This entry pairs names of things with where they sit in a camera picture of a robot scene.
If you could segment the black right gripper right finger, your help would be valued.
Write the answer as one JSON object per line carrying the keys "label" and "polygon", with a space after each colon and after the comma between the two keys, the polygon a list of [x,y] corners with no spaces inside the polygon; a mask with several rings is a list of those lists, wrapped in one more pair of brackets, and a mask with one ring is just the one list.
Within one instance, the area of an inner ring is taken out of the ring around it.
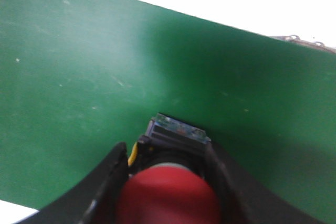
{"label": "black right gripper right finger", "polygon": [[222,223],[323,223],[263,186],[217,143],[205,145],[205,178],[219,199]]}

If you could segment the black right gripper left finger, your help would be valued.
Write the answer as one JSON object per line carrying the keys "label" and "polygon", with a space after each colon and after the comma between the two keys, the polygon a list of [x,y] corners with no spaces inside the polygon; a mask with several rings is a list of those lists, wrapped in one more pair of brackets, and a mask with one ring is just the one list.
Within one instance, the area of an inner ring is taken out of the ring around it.
{"label": "black right gripper left finger", "polygon": [[118,143],[78,184],[18,223],[114,223],[114,207],[129,178],[127,147]]}

